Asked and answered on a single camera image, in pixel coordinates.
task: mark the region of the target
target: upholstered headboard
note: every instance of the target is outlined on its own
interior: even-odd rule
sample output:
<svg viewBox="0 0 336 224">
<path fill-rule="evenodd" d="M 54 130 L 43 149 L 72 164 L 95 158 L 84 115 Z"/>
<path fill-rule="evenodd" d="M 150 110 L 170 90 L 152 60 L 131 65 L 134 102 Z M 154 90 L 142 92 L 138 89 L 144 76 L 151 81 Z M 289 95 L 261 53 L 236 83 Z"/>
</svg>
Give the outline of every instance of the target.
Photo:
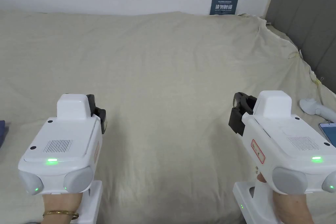
<svg viewBox="0 0 336 224">
<path fill-rule="evenodd" d="M 266 20 L 286 33 L 336 93 L 336 0 L 271 0 Z"/>
</svg>

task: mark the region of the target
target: smartphone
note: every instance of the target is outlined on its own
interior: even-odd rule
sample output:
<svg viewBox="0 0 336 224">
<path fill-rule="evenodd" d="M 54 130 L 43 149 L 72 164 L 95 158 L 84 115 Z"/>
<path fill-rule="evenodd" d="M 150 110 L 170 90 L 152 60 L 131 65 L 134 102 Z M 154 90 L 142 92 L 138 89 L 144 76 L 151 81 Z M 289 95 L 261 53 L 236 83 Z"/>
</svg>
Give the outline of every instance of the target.
<svg viewBox="0 0 336 224">
<path fill-rule="evenodd" d="M 319 124 L 323 135 L 336 147 L 336 123 Z"/>
</svg>

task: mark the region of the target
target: white plastic casing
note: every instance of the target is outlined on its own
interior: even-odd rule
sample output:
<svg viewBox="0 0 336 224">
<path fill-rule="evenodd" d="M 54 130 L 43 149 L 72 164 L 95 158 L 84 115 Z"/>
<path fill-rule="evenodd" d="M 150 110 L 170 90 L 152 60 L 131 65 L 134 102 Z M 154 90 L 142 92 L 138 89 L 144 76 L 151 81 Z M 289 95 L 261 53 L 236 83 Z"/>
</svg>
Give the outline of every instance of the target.
<svg viewBox="0 0 336 224">
<path fill-rule="evenodd" d="M 100 118 L 91 116 L 87 96 L 64 94 L 57 103 L 57 117 L 48 118 L 20 159 L 18 169 L 41 179 L 41 194 L 67 193 L 65 176 L 88 166 L 95 173 L 101 146 Z"/>
<path fill-rule="evenodd" d="M 284 194 L 272 179 L 273 170 L 281 167 L 306 175 L 305 193 L 321 192 L 326 177 L 336 171 L 336 148 L 291 114 L 291 106 L 290 96 L 282 91 L 261 92 L 254 114 L 243 115 L 243 145 L 272 190 Z"/>
</svg>

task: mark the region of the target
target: wrinkled sheet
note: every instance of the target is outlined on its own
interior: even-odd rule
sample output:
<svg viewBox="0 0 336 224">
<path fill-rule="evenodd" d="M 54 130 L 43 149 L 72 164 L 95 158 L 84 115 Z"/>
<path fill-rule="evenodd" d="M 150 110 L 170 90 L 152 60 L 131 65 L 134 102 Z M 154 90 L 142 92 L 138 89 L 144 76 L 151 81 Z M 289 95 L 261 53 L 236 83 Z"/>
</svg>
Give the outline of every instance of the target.
<svg viewBox="0 0 336 224">
<path fill-rule="evenodd" d="M 283 90 L 292 112 L 319 131 L 299 99 L 330 108 L 297 49 L 265 20 L 165 13 L 98 16 L 0 12 L 1 223 L 41 220 L 17 164 L 56 115 L 61 94 L 95 94 L 107 110 L 96 179 L 104 185 L 97 223 L 242 223 L 232 189 L 255 177 L 228 126 L 233 96 Z M 334 223 L 334 195 L 308 196 L 316 223 Z"/>
</svg>

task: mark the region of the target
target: wrist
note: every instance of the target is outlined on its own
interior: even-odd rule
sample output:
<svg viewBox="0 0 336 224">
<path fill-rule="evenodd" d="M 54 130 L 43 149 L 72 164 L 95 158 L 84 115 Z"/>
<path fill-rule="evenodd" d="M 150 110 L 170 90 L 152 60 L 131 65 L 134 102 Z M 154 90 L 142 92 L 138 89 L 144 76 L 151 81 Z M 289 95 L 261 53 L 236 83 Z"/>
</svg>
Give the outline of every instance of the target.
<svg viewBox="0 0 336 224">
<path fill-rule="evenodd" d="M 284 224 L 314 224 L 309 210 L 296 214 L 282 214 L 279 218 Z"/>
<path fill-rule="evenodd" d="M 41 224 L 70 224 L 72 219 L 68 214 L 48 214 L 45 215 Z"/>
</svg>

